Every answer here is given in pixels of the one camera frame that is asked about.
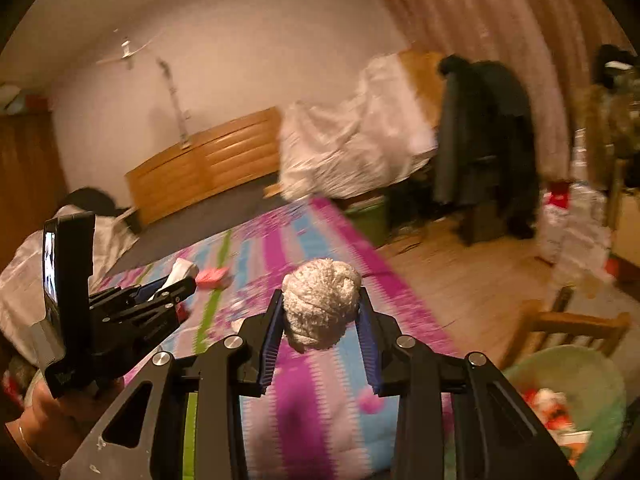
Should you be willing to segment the left hand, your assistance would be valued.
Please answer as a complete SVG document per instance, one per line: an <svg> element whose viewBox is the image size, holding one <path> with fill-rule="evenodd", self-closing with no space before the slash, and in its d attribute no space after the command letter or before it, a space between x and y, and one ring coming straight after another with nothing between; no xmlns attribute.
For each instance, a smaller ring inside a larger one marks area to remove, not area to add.
<svg viewBox="0 0 640 480"><path fill-rule="evenodd" d="M72 391L55 399L44 380L32 405L1 429L3 479L57 479L94 424L124 388L118 378L96 394Z"/></svg>

